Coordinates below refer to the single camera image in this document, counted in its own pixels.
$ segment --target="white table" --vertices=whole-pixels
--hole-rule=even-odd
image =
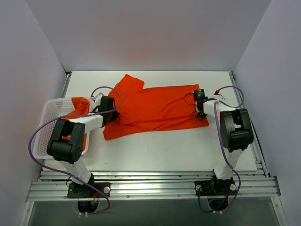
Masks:
[[[114,87],[126,73],[145,81],[145,88],[199,84],[209,97],[218,88],[231,85],[228,72],[74,71],[66,97],[86,97],[96,87]],[[227,103],[238,105],[233,89],[221,93]],[[151,131],[109,141],[104,140],[103,129],[96,129],[90,133],[89,149],[82,158],[90,171],[211,171],[221,149],[214,118],[208,120],[208,127]],[[57,161],[45,164],[63,170]],[[251,146],[241,155],[236,169],[257,170]]]

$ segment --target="plastic basket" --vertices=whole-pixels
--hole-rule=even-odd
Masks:
[[[86,99],[89,100],[90,102],[89,111],[92,111],[94,102],[91,101],[90,97],[86,97]],[[44,105],[39,126],[41,126],[45,122],[54,119],[55,117],[69,114],[73,110],[74,110],[74,106],[71,98],[58,98],[58,99],[49,100]],[[36,159],[53,159],[52,156],[47,154],[47,145],[50,140],[54,126],[55,126],[55,121],[49,123],[47,126],[42,128],[38,132],[36,139],[34,141],[34,146],[32,151],[33,156]],[[89,146],[89,133],[87,133],[86,146],[84,151],[82,152],[82,155],[87,152],[88,146]]]

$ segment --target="red t-shirt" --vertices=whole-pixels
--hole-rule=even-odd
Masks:
[[[194,106],[184,101],[187,93],[199,89],[198,85],[154,87],[143,89],[144,81],[126,74],[115,86],[122,96],[122,104],[118,109],[120,116],[103,131],[106,140],[128,134],[150,130],[191,129],[208,126],[207,119],[190,122]],[[109,96],[119,105],[119,97],[111,91]],[[186,97],[188,103],[193,102],[193,95]]]

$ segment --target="white wall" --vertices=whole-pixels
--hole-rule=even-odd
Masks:
[[[289,225],[300,225],[301,1],[272,0],[235,72]]]
[[[18,224],[40,170],[27,143],[48,99],[60,96],[64,70],[24,0],[0,1],[0,224]]]
[[[270,0],[27,2],[67,71],[228,71]]]

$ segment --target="purple cable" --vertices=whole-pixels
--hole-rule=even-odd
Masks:
[[[73,174],[71,174],[71,173],[69,173],[69,172],[65,172],[65,171],[59,170],[59,169],[54,169],[54,168],[52,168],[52,167],[49,167],[49,166],[44,165],[43,163],[40,163],[40,162],[33,156],[33,154],[32,154],[32,140],[33,140],[33,138],[37,135],[37,133],[38,133],[43,127],[47,126],[48,124],[50,124],[50,123],[52,123],[53,121],[56,121],[56,120],[58,120],[58,119],[61,119],[61,118],[64,118],[64,117],[90,117],[90,116],[93,116],[93,115],[105,114],[105,113],[110,113],[110,112],[114,112],[114,111],[118,110],[118,109],[120,108],[121,104],[122,104],[122,97],[121,97],[120,93],[119,93],[116,89],[114,89],[114,88],[111,88],[111,87],[108,87],[108,86],[100,86],[100,87],[96,88],[95,90],[93,90],[93,92],[92,92],[92,94],[91,94],[91,97],[93,97],[93,94],[94,94],[94,92],[95,92],[96,90],[102,89],[102,88],[108,88],[108,89],[111,89],[111,90],[115,91],[115,92],[118,94],[118,96],[119,96],[119,98],[120,98],[120,103],[119,103],[119,105],[118,105],[115,109],[109,110],[109,111],[106,111],[106,112],[95,113],[95,114],[87,114],[87,115],[67,114],[67,115],[63,115],[63,116],[56,117],[56,118],[54,118],[54,119],[52,119],[52,120],[50,120],[50,121],[44,123],[44,124],[41,125],[40,127],[38,127],[37,130],[35,130],[34,133],[32,134],[32,136],[30,137],[29,142],[28,142],[28,152],[29,152],[29,155],[30,155],[30,157],[32,158],[32,160],[33,160],[36,164],[38,164],[38,165],[40,165],[41,167],[44,167],[44,168],[46,168],[46,169],[48,169],[48,170],[52,170],[52,171],[55,171],[55,172],[63,173],[63,174],[66,174],[66,175],[68,175],[68,176],[70,176],[70,177],[72,177],[72,178],[77,179],[77,180],[78,180],[79,182],[81,182],[82,184],[84,184],[84,185],[88,186],[89,188],[91,188],[91,189],[95,190],[96,192],[98,192],[101,196],[103,196],[103,197],[107,200],[108,206],[107,206],[106,208],[104,208],[104,209],[102,209],[102,210],[99,210],[99,211],[95,211],[95,212],[93,212],[93,213],[88,213],[88,214],[96,214],[96,213],[104,212],[104,211],[106,211],[107,209],[109,209],[110,206],[111,206],[111,203],[110,203],[110,200],[108,199],[108,197],[107,197],[104,193],[102,193],[101,191],[99,191],[97,188],[95,188],[95,187],[89,185],[88,183],[84,182],[83,180],[81,180],[80,178],[74,176]]]
[[[240,106],[243,105],[244,100],[245,100],[245,96],[244,96],[244,93],[243,93],[243,91],[242,91],[241,89],[239,89],[239,88],[237,88],[237,87],[235,87],[235,86],[225,86],[225,87],[222,87],[222,88],[218,89],[218,91],[220,91],[220,90],[222,90],[222,89],[224,89],[224,88],[235,88],[235,89],[239,90],[240,93],[241,93],[241,95],[242,95],[242,103],[239,104],[237,107],[233,107],[233,108],[239,108]],[[230,105],[227,105],[227,104],[224,103],[223,101],[220,101],[220,102],[221,102],[222,104],[228,106],[228,107],[232,107],[232,106],[230,106]],[[234,203],[234,201],[236,200],[237,195],[238,195],[238,192],[239,192],[240,187],[241,187],[241,179],[240,179],[240,176],[239,176],[239,174],[237,173],[237,171],[236,171],[235,169],[233,169],[233,166],[232,166],[232,165],[230,164],[230,162],[228,161],[227,156],[226,156],[226,153],[225,153],[225,150],[224,150],[224,146],[222,145],[222,135],[221,135],[220,125],[219,125],[219,122],[218,122],[218,115],[217,115],[217,105],[218,105],[218,103],[219,103],[219,102],[215,102],[215,103],[214,103],[214,116],[215,116],[215,122],[216,122],[216,129],[217,129],[218,139],[219,139],[220,146],[221,146],[221,150],[222,150],[222,155],[223,155],[224,160],[225,160],[225,162],[227,163],[227,165],[232,169],[232,171],[233,171],[233,172],[237,175],[237,177],[238,177],[238,187],[237,187],[236,193],[235,193],[235,195],[234,195],[232,201],[229,203],[229,205],[228,205],[225,209],[222,210],[222,211],[225,211],[225,210],[227,210],[227,209]]]

